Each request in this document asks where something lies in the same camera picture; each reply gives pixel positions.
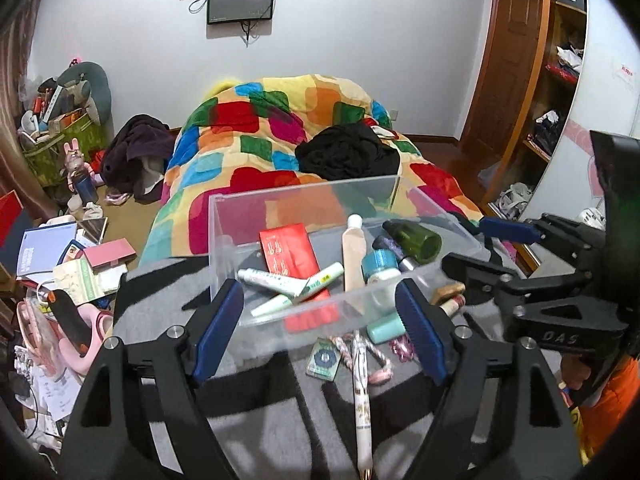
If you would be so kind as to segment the white cream tube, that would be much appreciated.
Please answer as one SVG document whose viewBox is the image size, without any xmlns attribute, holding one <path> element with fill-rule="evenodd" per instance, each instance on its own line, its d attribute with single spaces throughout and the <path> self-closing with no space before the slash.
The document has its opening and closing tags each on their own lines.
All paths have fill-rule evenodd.
<svg viewBox="0 0 640 480">
<path fill-rule="evenodd" d="M 292 278 L 292 276 L 257 269 L 240 269 L 238 278 L 246 284 L 262 287 L 288 297 L 299 296 L 307 283 L 303 278 Z"/>
</svg>

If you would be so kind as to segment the green flower card box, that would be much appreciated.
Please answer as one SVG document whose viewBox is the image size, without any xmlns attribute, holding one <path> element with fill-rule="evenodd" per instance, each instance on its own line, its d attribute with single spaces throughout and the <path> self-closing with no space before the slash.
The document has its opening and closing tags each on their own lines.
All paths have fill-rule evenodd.
<svg viewBox="0 0 640 480">
<path fill-rule="evenodd" d="M 333 382 L 340 366 L 341 358 L 340 352 L 338 352 L 332 341 L 320 338 L 311 349 L 306 365 L 306 374 L 324 382 Z"/>
</svg>

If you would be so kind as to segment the white green tube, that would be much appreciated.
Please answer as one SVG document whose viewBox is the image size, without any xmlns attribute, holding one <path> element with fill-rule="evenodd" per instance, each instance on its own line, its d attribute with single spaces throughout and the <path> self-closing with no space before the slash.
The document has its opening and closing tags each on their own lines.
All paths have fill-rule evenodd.
<svg viewBox="0 0 640 480">
<path fill-rule="evenodd" d="M 344 266 L 339 262 L 334 262 L 317 274 L 314 274 L 311 278 L 306 278 L 306 286 L 299 296 L 288 297 L 279 294 L 251 310 L 250 315 L 253 318 L 258 318 L 258 316 L 280 312 L 291 307 L 293 304 L 300 304 L 308 298 L 316 296 L 319 292 L 323 292 L 343 274 Z"/>
</svg>

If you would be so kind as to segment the pink glitter hair clip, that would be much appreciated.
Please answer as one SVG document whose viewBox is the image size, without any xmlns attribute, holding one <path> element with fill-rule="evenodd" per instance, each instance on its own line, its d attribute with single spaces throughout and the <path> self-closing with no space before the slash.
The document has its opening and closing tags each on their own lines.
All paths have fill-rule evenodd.
<svg viewBox="0 0 640 480">
<path fill-rule="evenodd" d="M 390 350 L 398 357 L 400 362 L 410 362 L 416 360 L 416 350 L 407 334 L 403 334 L 390 341 Z"/>
</svg>

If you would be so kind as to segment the wooden block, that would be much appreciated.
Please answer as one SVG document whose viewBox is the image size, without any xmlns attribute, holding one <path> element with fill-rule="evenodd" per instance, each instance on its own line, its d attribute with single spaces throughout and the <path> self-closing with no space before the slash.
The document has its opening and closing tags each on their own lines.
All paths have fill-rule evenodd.
<svg viewBox="0 0 640 480">
<path fill-rule="evenodd" d="M 439 306 L 449 299 L 462 295 L 465 292 L 465 284 L 455 282 L 436 288 L 431 296 L 431 304 Z"/>
</svg>

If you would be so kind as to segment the beige tube red cap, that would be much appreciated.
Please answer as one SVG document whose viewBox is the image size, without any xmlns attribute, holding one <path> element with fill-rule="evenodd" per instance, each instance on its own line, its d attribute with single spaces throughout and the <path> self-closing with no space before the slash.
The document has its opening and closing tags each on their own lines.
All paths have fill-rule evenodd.
<svg viewBox="0 0 640 480">
<path fill-rule="evenodd" d="M 464 306 L 465 298 L 462 294 L 452 296 L 439 305 L 448 318 L 453 318 Z"/>
</svg>

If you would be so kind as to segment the mint green tube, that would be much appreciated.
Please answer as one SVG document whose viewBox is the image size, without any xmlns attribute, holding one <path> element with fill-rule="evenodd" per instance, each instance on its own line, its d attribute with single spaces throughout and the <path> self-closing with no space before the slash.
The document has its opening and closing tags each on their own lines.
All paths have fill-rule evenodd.
<svg viewBox="0 0 640 480">
<path fill-rule="evenodd" d="M 397 312 L 385 315 L 367 325 L 367 334 L 372 344 L 384 344 L 402 336 L 405 332 L 405 325 Z"/>
</svg>

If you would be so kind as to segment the dark green bottle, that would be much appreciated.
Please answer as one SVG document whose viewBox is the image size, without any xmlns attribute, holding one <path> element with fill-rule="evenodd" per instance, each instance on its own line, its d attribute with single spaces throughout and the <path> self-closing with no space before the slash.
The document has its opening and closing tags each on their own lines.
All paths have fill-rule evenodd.
<svg viewBox="0 0 640 480">
<path fill-rule="evenodd" d="M 408 220 L 386 220 L 386 233 L 402 248 L 406 255 L 418 263 L 433 262 L 442 249 L 440 235 L 422 224 Z"/>
</svg>

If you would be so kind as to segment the white pen with pattern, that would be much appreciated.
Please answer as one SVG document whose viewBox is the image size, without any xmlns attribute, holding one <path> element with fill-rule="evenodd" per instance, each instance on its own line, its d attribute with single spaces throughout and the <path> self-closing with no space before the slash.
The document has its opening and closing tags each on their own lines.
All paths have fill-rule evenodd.
<svg viewBox="0 0 640 480">
<path fill-rule="evenodd" d="M 356 330 L 352 337 L 352 392 L 354 393 L 357 469 L 360 479 L 371 479 L 373 472 L 368 377 L 366 343 Z"/>
</svg>

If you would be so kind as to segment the wooden wardrobe shelf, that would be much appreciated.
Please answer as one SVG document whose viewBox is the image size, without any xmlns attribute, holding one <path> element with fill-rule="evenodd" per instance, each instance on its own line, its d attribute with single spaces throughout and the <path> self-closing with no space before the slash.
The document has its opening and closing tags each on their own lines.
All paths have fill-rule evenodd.
<svg viewBox="0 0 640 480">
<path fill-rule="evenodd" d="M 520 218 L 532 199 L 574 103 L 587 24 L 588 0 L 491 0 L 461 137 L 488 214 Z"/>
</svg>

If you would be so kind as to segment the clear plastic storage box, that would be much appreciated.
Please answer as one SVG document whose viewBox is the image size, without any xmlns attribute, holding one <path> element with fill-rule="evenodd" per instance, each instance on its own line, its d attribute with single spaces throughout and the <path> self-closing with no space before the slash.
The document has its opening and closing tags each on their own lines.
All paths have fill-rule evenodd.
<svg viewBox="0 0 640 480">
<path fill-rule="evenodd" d="M 422 224 L 439 235 L 442 256 L 455 252 L 485 255 L 482 243 L 430 196 L 403 177 L 321 182 L 270 188 L 209 200 L 210 289 L 216 292 L 239 270 L 265 271 L 267 261 L 259 234 L 293 224 L 303 226 L 318 267 L 340 262 L 342 235 L 350 214 L 363 220 L 363 234 L 374 240 L 386 220 Z M 255 316 L 253 310 L 270 300 L 272 292 L 244 285 L 244 309 L 228 343 L 227 361 L 240 365 L 279 351 L 312 346 L 317 339 L 366 327 L 393 312 L 392 282 L 370 284 L 345 292 L 340 278 L 329 287 L 329 298 L 307 300 L 279 312 Z"/>
</svg>

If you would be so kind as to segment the beige sachet tube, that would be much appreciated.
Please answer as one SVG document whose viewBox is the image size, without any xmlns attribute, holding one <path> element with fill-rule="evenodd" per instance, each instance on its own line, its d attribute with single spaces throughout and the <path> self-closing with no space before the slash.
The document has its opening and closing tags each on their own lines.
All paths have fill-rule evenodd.
<svg viewBox="0 0 640 480">
<path fill-rule="evenodd" d="M 347 219 L 342 235 L 342 253 L 344 266 L 344 287 L 352 292 L 364 286 L 361 270 L 362 259 L 367 255 L 368 245 L 362 229 L 362 218 L 351 214 Z"/>
</svg>

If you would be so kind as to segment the pink box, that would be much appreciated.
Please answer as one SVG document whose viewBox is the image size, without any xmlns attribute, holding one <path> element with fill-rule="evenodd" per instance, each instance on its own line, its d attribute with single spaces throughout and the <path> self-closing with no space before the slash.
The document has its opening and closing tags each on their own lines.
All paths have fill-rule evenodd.
<svg viewBox="0 0 640 480">
<path fill-rule="evenodd" d="M 119 266 L 137 257 L 136 251 L 126 238 L 87 247 L 84 249 L 84 255 L 94 270 Z"/>
</svg>

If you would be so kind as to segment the colourful patchwork quilt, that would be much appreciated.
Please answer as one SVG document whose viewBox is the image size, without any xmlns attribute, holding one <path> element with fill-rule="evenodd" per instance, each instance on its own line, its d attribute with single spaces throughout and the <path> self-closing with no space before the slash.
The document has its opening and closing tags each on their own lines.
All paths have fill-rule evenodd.
<svg viewBox="0 0 640 480">
<path fill-rule="evenodd" d="M 141 263 L 206 254 L 210 196 L 319 182 L 318 174 L 300 169 L 296 148 L 327 128 L 355 122 L 398 151 L 400 175 L 439 206 L 480 220 L 480 208 L 456 179 L 396 132 L 383 105 L 358 84 L 318 74 L 268 77 L 210 92 L 186 120 Z"/>
</svg>

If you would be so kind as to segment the dark purple clothing pile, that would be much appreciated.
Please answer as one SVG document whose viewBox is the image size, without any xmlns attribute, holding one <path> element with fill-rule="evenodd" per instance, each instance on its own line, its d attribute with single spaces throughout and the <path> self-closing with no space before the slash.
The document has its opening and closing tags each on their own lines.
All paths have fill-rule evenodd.
<svg viewBox="0 0 640 480">
<path fill-rule="evenodd" d="M 157 202 L 175 138 L 159 119 L 145 114 L 131 117 L 104 153 L 100 170 L 103 181 L 120 194 L 130 194 L 138 203 Z"/>
</svg>

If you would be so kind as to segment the black clothing pile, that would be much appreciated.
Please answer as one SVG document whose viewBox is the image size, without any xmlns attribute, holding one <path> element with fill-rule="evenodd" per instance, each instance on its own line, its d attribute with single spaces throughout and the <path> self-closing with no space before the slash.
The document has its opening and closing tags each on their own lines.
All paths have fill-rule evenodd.
<svg viewBox="0 0 640 480">
<path fill-rule="evenodd" d="M 396 148 L 365 122 L 336 125 L 296 146 L 298 168 L 327 181 L 393 176 L 400 168 Z"/>
</svg>

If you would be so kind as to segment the blue white booklet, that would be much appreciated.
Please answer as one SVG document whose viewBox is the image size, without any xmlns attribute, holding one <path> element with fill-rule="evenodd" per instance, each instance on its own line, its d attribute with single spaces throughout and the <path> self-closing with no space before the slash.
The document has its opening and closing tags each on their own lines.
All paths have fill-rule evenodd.
<svg viewBox="0 0 640 480">
<path fill-rule="evenodd" d="M 26 230 L 18 251 L 16 275 L 24 278 L 52 272 L 76 232 L 76 222 Z"/>
</svg>

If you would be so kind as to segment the pink bunny toy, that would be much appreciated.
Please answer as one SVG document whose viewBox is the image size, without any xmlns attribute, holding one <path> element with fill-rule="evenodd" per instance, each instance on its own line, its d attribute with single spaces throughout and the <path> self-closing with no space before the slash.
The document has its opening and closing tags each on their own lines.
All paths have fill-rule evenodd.
<svg viewBox="0 0 640 480">
<path fill-rule="evenodd" d="M 85 161 L 76 138 L 64 143 L 64 153 L 64 166 L 70 192 L 77 194 L 84 206 L 88 203 L 96 204 L 99 199 L 96 192 L 100 182 L 99 175 Z"/>
</svg>

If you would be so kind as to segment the red flat box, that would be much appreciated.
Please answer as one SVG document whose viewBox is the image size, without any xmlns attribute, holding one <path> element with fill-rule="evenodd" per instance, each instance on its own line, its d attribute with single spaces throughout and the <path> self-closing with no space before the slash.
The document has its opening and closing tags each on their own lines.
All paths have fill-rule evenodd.
<svg viewBox="0 0 640 480">
<path fill-rule="evenodd" d="M 6 242 L 23 209 L 23 204 L 15 191 L 6 193 L 0 198 L 0 246 Z"/>
</svg>

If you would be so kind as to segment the green cluttered storage basket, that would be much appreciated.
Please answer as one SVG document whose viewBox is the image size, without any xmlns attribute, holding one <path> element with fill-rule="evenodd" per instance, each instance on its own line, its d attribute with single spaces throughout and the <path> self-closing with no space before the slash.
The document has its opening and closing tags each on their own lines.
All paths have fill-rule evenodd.
<svg viewBox="0 0 640 480">
<path fill-rule="evenodd" d="M 27 166 L 44 188 L 64 180 L 63 145 L 76 141 L 85 159 L 106 148 L 112 95 L 105 70 L 95 62 L 70 65 L 37 88 L 17 129 Z"/>
</svg>

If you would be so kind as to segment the pink striped curtain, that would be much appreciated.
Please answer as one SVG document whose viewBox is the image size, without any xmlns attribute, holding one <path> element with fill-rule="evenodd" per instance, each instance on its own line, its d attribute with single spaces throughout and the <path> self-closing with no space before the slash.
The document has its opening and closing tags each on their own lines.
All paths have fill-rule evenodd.
<svg viewBox="0 0 640 480">
<path fill-rule="evenodd" d="M 18 86 L 27 73 L 41 0 L 27 0 L 1 32 L 1 192 L 17 192 L 32 218 L 54 209 L 32 174 L 17 141 L 15 119 L 23 115 Z"/>
</svg>

